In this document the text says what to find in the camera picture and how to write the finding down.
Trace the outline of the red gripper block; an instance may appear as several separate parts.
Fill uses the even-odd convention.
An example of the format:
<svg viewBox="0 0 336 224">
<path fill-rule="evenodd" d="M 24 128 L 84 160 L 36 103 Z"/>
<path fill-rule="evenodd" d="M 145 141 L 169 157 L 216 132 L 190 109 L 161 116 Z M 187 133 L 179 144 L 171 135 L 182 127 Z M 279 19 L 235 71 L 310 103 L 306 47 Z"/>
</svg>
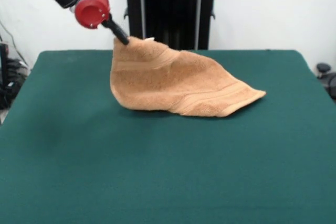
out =
<svg viewBox="0 0 336 224">
<path fill-rule="evenodd" d="M 112 19 L 109 0 L 79 0 L 74 7 L 77 22 L 89 29 L 96 29 L 98 25 L 110 29 L 124 44 L 129 44 L 126 32 Z"/>
</svg>

